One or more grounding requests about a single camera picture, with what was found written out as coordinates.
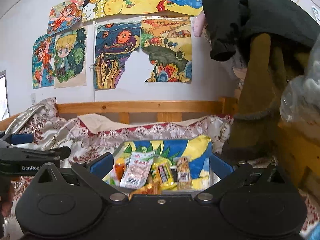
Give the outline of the person's left hand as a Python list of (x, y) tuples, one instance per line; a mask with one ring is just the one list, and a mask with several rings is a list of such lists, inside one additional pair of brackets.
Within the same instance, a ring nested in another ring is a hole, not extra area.
[(11, 214), (15, 189), (8, 177), (1, 177), (1, 215), (8, 217)]

